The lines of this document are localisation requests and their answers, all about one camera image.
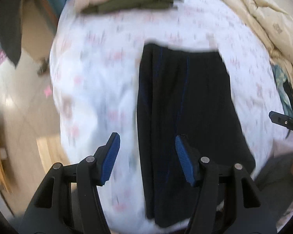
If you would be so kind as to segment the black shorts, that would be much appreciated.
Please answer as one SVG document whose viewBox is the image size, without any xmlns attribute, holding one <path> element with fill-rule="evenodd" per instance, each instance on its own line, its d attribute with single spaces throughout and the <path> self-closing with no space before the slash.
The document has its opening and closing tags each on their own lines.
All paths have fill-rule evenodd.
<svg viewBox="0 0 293 234">
<path fill-rule="evenodd" d="M 190 218 L 199 193 L 186 181 L 179 135 L 221 165 L 256 166 L 236 114 L 230 77 L 217 52 L 143 48 L 138 86 L 138 147 L 146 215 L 161 228 Z"/>
</svg>

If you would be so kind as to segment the teal patterned cloth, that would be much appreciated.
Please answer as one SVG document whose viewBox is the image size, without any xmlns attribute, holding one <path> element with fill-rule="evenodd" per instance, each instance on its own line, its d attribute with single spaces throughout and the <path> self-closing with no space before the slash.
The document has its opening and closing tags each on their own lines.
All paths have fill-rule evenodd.
<svg viewBox="0 0 293 234">
<path fill-rule="evenodd" d="M 272 72 L 284 114 L 293 118 L 293 89 L 287 75 L 279 65 L 272 65 Z"/>
</svg>

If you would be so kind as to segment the cream bear-print duvet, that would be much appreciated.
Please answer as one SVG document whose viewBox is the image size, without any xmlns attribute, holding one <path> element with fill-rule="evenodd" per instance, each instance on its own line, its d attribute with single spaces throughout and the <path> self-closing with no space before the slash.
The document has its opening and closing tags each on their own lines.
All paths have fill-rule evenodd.
<svg viewBox="0 0 293 234">
<path fill-rule="evenodd" d="M 293 88 L 293 18 L 273 0 L 222 0 L 252 29 Z"/>
</svg>

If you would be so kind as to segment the white floral bed sheet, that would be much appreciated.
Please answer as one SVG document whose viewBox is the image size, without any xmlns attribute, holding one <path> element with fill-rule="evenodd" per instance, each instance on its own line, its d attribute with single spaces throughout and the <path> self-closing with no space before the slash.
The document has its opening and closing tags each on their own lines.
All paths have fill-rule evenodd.
<svg viewBox="0 0 293 234">
<path fill-rule="evenodd" d="M 71 163 L 93 154 L 112 132 L 120 134 L 111 178 L 99 188 L 111 230 L 165 233 L 187 224 L 162 228 L 146 217 L 136 123 L 138 67 L 146 43 L 220 53 L 256 161 L 253 177 L 269 158 L 293 154 L 293 133 L 268 118 L 269 111 L 282 111 L 268 52 L 223 1 L 182 0 L 176 9 L 82 15 L 77 6 L 86 1 L 67 0 L 60 16 L 50 53 L 53 98 Z"/>
</svg>

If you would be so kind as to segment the olive green folded garment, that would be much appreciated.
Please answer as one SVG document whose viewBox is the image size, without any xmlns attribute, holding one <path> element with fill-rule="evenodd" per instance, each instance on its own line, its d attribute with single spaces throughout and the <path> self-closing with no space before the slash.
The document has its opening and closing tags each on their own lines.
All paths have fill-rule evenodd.
<svg viewBox="0 0 293 234">
<path fill-rule="evenodd" d="M 173 8 L 174 1 L 181 0 L 108 0 L 90 4 L 81 10 L 82 14 L 107 14 L 121 10 L 166 10 Z"/>
</svg>

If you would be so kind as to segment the wooden nightstand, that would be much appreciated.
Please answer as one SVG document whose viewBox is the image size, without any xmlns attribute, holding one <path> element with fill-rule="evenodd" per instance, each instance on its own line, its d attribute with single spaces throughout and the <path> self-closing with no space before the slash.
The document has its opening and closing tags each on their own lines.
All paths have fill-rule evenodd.
<svg viewBox="0 0 293 234">
<path fill-rule="evenodd" d="M 22 49 L 39 65 L 37 75 L 49 70 L 49 56 L 59 16 L 49 0 L 23 0 Z"/>
</svg>

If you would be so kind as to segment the black plastic sheet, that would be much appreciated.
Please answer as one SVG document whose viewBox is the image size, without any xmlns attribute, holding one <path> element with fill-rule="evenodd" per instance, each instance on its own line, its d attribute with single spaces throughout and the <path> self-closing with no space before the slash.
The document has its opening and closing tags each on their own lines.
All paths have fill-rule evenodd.
<svg viewBox="0 0 293 234">
<path fill-rule="evenodd" d="M 0 48 L 17 67 L 21 58 L 22 0 L 0 0 Z"/>
</svg>

